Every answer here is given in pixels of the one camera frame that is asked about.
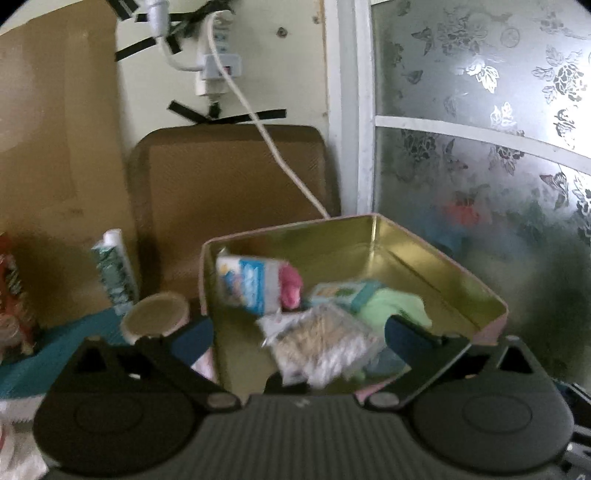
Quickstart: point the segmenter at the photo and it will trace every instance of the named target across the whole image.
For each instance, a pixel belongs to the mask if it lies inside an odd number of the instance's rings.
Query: blue towel
[[[14,364],[0,365],[0,398],[23,398],[49,390],[84,338],[100,335],[111,345],[125,345],[119,331],[121,319],[113,309],[45,330],[39,353]]]

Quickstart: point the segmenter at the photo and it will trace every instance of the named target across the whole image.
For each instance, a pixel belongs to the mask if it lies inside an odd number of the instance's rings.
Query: cardboard
[[[135,229],[119,142],[116,16],[83,0],[0,35],[0,229],[43,326],[110,306],[90,247]]]

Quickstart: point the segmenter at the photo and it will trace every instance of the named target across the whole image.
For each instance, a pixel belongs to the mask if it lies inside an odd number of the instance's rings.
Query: red package
[[[0,233],[0,363],[35,353],[39,326],[27,306],[17,264],[6,233]]]

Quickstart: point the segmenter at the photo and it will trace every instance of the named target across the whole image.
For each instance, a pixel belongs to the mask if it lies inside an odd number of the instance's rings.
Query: paper roll
[[[125,315],[139,300],[138,284],[127,256],[120,229],[107,230],[92,247],[96,267],[115,313]]]

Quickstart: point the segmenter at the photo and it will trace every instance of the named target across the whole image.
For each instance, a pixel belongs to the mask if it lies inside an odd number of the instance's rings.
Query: brown cushion
[[[288,165],[338,215],[334,170],[318,131],[268,130]],[[127,173],[144,295],[197,297],[199,253],[212,237],[320,217],[253,125],[155,131],[137,145]]]

